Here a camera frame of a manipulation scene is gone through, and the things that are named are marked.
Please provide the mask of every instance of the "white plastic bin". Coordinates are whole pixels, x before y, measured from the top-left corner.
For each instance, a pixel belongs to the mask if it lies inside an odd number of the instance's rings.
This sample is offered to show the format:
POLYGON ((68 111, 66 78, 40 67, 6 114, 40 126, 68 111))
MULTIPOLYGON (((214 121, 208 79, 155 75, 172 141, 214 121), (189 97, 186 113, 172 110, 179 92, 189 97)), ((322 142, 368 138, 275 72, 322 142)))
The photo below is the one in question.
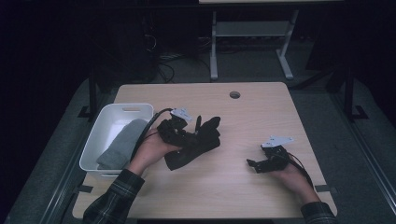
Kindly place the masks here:
POLYGON ((150 121, 154 109, 149 104, 106 105, 93 124, 90 136, 82 151, 79 166, 95 178, 115 178, 121 170, 98 170, 96 160, 102 155, 122 128, 134 119, 150 121))

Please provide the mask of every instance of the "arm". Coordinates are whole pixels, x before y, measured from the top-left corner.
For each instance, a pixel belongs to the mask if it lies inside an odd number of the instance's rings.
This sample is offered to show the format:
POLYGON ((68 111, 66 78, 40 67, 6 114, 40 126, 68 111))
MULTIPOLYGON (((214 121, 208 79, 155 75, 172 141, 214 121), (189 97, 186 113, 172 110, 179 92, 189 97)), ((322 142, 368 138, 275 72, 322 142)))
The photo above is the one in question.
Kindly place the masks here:
POLYGON ((311 188, 305 177, 291 164, 282 171, 270 173, 279 179, 289 190, 294 192, 302 201, 301 212, 305 223, 332 224, 338 223, 329 205, 320 201, 317 193, 311 188))
POLYGON ((128 168, 122 170, 107 192, 84 212, 83 223, 124 223, 134 198, 144 184, 140 176, 145 169, 166 153, 178 149, 165 144, 156 129, 149 130, 128 168))

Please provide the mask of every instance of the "wooden table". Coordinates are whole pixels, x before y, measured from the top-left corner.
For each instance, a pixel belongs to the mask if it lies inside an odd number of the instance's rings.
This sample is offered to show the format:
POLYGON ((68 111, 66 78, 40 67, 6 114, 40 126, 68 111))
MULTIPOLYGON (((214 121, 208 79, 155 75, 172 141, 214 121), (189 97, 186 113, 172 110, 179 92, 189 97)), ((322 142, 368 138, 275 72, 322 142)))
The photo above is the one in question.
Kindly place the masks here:
MULTIPOLYGON (((270 135, 292 136, 284 145, 298 157, 315 186, 326 185, 289 91, 283 83, 206 83, 125 85, 115 103, 149 103, 155 112, 167 107, 186 107, 193 116, 186 130, 192 132, 196 118, 203 122, 221 117, 221 146, 190 164, 169 171, 164 159, 144 173, 145 185, 129 213, 134 218, 285 218, 300 217, 296 197, 268 174, 256 174, 246 159, 265 160, 260 144, 270 135), (240 93, 238 99, 230 92, 240 93)), ((162 114, 156 127, 170 116, 162 114)), ((73 215, 102 195, 112 181, 87 175, 91 193, 78 195, 73 215)), ((336 214, 329 191, 320 199, 336 214)))

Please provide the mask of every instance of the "person's left hand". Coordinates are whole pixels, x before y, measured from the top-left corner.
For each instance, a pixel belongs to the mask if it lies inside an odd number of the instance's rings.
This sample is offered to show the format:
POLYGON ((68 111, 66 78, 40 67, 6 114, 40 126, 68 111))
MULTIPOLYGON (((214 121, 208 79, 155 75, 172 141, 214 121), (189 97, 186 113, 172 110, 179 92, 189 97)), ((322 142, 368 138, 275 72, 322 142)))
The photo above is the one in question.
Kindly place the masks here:
POLYGON ((166 153, 176 150, 180 150, 180 147, 165 143, 158 134, 157 129, 151 129, 134 155, 128 170, 136 175, 142 175, 143 171, 151 164, 159 161, 166 153))

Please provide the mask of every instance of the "plaid sleeve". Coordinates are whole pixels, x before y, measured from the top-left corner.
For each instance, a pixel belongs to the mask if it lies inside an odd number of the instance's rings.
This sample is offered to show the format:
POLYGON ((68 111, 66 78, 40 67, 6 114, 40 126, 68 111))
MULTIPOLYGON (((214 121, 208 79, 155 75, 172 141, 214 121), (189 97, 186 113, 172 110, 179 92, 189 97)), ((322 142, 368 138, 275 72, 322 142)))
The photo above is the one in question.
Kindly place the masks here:
POLYGON ((338 223, 329 205, 322 202, 307 203, 301 208, 306 224, 338 223))
POLYGON ((122 170, 107 192, 84 212, 83 223, 125 223, 129 209, 144 180, 129 170, 122 170))

